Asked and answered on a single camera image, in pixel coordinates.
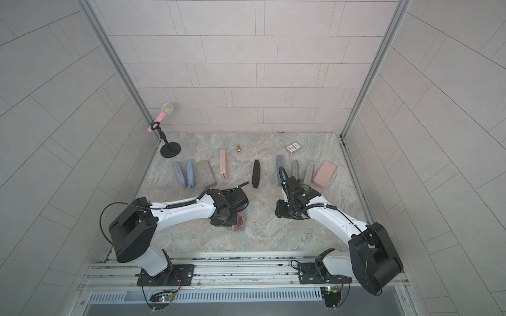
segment pink rectangular case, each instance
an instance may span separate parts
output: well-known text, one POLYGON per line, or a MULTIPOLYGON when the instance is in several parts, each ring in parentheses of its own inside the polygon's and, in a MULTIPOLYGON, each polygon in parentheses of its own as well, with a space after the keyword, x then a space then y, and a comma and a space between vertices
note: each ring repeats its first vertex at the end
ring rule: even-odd
POLYGON ((228 178, 227 152, 225 149, 220 149, 220 174, 223 179, 228 178))
POLYGON ((316 173, 316 176, 313 179, 313 184, 320 189, 325 189, 328 182, 334 175, 336 168, 337 167, 333 163, 324 161, 320 167, 320 170, 318 170, 318 173, 316 173))

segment microphone stand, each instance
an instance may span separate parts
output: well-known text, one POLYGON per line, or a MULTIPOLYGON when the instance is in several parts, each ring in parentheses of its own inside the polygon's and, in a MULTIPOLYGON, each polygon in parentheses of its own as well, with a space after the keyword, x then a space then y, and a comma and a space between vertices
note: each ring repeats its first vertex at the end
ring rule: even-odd
POLYGON ((181 152, 181 145, 179 145, 176 142, 168 142, 167 137, 165 136, 165 133, 160 128, 160 122, 153 122, 151 123, 151 130, 158 130, 158 133, 160 134, 160 138, 163 140, 165 145, 163 145, 160 149, 160 155, 164 158, 172 158, 177 156, 181 152))

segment black round base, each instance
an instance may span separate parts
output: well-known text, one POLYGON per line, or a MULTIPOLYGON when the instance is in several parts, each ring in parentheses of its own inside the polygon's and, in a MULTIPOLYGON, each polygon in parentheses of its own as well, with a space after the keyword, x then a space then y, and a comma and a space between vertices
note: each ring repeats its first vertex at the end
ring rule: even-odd
POLYGON ((170 147, 163 145, 160 149, 160 155, 165 158, 172 158, 177 156, 181 152, 181 146, 176 142, 170 142, 170 147))

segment gray tile wall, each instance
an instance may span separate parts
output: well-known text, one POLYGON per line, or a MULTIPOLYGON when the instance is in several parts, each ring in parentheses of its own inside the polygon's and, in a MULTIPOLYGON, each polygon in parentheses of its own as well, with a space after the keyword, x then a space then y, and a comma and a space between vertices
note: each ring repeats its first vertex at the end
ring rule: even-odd
POLYGON ((65 309, 109 247, 100 212, 140 184, 147 127, 73 0, 0 3, 0 314, 65 309))
POLYGON ((346 139, 424 314, 506 312, 505 52, 505 2, 413 0, 346 139))
POLYGON ((169 132, 340 133, 397 5, 90 2, 169 132))

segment microphone grille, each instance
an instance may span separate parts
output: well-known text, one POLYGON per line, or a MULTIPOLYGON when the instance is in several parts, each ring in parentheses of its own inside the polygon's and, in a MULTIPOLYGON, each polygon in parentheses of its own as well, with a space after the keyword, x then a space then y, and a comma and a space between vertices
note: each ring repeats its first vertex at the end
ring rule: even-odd
POLYGON ((174 106, 172 106, 170 103, 165 103, 161 106, 161 110, 163 113, 169 115, 174 111, 174 106))

